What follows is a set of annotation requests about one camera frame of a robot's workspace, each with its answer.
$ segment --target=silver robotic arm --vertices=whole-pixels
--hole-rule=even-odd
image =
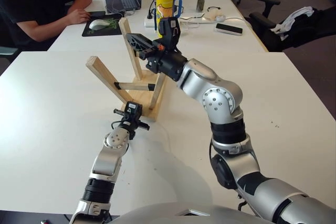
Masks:
[[[149,126],[139,120],[142,105],[128,102],[117,128],[108,133],[103,147],[94,161],[83,197],[80,199],[70,224],[102,224],[109,218],[110,198],[117,181],[121,158],[128,149],[129,140],[135,136],[138,127],[149,130]]]
[[[268,221],[281,224],[335,223],[336,211],[291,185],[267,178],[245,133],[243,111],[239,107],[240,87],[226,81],[201,62],[182,56],[176,45],[180,28],[176,18],[159,23],[162,39],[150,41],[141,34],[127,34],[147,68],[162,72],[176,81],[188,96],[197,100],[208,114],[213,133],[211,144],[217,154],[211,165],[218,182],[234,189],[253,212]]]

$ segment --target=yellow cup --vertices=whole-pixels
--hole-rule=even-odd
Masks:
[[[174,16],[174,3],[176,0],[156,0],[156,24],[159,26],[161,18]],[[182,0],[178,0],[178,13],[174,16],[179,18],[182,12]]]

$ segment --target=floor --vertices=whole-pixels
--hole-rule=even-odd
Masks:
[[[281,5],[272,10],[269,18],[278,22],[303,6],[325,9],[334,4],[333,0],[281,0]],[[238,8],[244,16],[248,16],[251,12],[261,12],[263,4],[256,0],[242,0]],[[288,49],[285,53],[335,118],[336,36],[319,39],[299,48]],[[7,67],[7,61],[0,59],[0,74]],[[63,215],[0,211],[0,224],[38,224],[44,219],[49,219],[50,224],[67,223]]]

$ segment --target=black mouse pad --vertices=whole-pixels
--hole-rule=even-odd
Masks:
[[[121,35],[121,30],[119,27],[119,20],[123,17],[123,15],[119,13],[109,14],[104,16],[91,16],[91,20],[86,23],[84,31],[82,33],[83,37],[91,37],[91,36],[109,36],[109,35]],[[110,23],[108,27],[105,27],[101,30],[94,31],[89,28],[92,21],[96,19],[102,19]]]

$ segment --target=gray carpet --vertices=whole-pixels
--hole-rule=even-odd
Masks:
[[[274,6],[269,15],[269,19],[275,23],[304,6],[326,9],[335,5],[334,0],[280,1],[281,4]],[[238,9],[244,16],[248,16],[251,12],[262,12],[264,4],[256,0],[241,0]],[[335,118],[336,35],[312,41],[298,48],[289,48],[285,53]]]

